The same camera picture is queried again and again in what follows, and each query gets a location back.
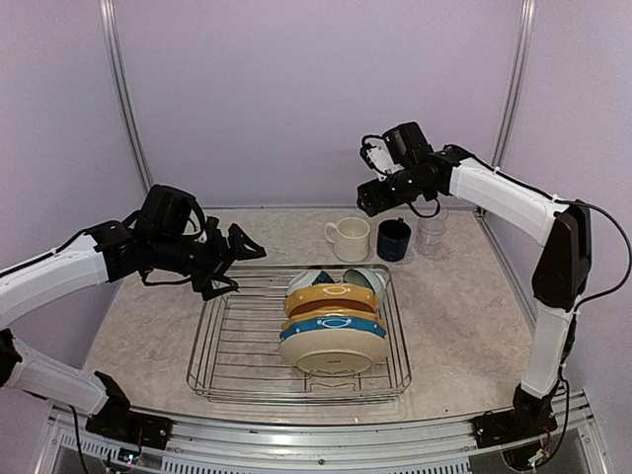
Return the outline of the dark blue mug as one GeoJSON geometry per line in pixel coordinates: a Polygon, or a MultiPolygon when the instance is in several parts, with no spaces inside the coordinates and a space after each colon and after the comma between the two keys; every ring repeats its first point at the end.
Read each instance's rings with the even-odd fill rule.
{"type": "Polygon", "coordinates": [[[379,223],[377,235],[377,255],[386,262],[400,262],[407,253],[412,235],[411,227],[402,217],[387,219],[379,223]]]}

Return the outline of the tall clear glass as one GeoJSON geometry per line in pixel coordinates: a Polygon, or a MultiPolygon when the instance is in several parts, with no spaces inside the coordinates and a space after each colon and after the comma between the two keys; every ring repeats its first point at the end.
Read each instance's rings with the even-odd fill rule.
{"type": "Polygon", "coordinates": [[[448,211],[442,209],[432,218],[420,219],[417,225],[416,250],[424,256],[435,254],[446,230],[448,211]]]}

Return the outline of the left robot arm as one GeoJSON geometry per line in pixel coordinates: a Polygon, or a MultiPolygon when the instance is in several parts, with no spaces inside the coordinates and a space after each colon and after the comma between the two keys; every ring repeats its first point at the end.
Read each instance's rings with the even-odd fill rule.
{"type": "Polygon", "coordinates": [[[14,337],[11,324],[64,296],[132,274],[150,285],[155,270],[179,275],[177,284],[190,284],[208,301],[237,290],[226,276],[234,262],[266,254],[238,225],[222,232],[193,195],[154,185],[125,220],[82,229],[58,248],[2,271],[1,385],[67,404],[116,438],[129,438],[138,419],[110,376],[39,353],[14,337]]]}

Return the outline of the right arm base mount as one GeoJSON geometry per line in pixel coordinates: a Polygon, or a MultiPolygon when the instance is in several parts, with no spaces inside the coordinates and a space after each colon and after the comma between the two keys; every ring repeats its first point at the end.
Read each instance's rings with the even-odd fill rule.
{"type": "Polygon", "coordinates": [[[478,448],[507,444],[529,437],[553,432],[558,425],[551,401],[559,384],[543,398],[533,396],[518,385],[513,394],[513,405],[500,412],[487,411],[471,421],[478,448]]]}

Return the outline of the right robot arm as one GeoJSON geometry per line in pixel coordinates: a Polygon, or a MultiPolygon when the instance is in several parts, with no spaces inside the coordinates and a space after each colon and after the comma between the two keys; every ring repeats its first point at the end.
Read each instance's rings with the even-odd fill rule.
{"type": "Polygon", "coordinates": [[[529,436],[548,417],[551,399],[564,381],[582,308],[618,292],[631,278],[626,266],[619,281],[592,288],[593,215],[608,220],[629,249],[627,232],[605,209],[547,193],[461,145],[434,148],[414,121],[363,136],[358,154],[375,174],[356,191],[357,206],[367,215],[401,206],[414,209],[420,198],[449,197],[479,208],[526,244],[524,263],[511,258],[508,244],[498,247],[532,319],[529,359],[505,428],[513,437],[529,436]]]}

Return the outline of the white ribbed mug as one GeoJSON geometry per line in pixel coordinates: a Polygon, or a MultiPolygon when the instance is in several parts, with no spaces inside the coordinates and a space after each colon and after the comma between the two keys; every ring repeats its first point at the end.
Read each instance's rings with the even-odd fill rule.
{"type": "Polygon", "coordinates": [[[332,245],[334,255],[346,263],[362,262],[368,257],[369,235],[369,224],[359,217],[327,222],[324,228],[324,238],[332,245]]]}

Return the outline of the pale green checked bowl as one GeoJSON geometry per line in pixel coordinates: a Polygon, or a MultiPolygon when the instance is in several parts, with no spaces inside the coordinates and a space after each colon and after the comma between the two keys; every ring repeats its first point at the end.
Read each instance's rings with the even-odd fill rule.
{"type": "Polygon", "coordinates": [[[343,282],[371,289],[379,299],[383,298],[387,286],[387,281],[381,274],[364,268],[346,270],[343,282]]]}

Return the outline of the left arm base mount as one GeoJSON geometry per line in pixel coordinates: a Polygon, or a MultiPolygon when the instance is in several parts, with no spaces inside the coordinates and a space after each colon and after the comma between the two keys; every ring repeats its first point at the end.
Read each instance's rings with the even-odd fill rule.
{"type": "Polygon", "coordinates": [[[90,415],[86,431],[106,438],[165,450],[174,422],[166,417],[135,412],[119,385],[107,374],[94,375],[105,386],[106,403],[96,414],[90,415]]]}

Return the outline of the white blue-rimmed bowl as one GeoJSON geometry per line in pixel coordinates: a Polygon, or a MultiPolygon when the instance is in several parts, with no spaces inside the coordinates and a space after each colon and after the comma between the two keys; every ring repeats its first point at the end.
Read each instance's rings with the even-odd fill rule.
{"type": "Polygon", "coordinates": [[[296,290],[305,287],[322,284],[334,283],[332,277],[322,270],[306,270],[295,276],[288,284],[286,296],[291,296],[296,290]]]}

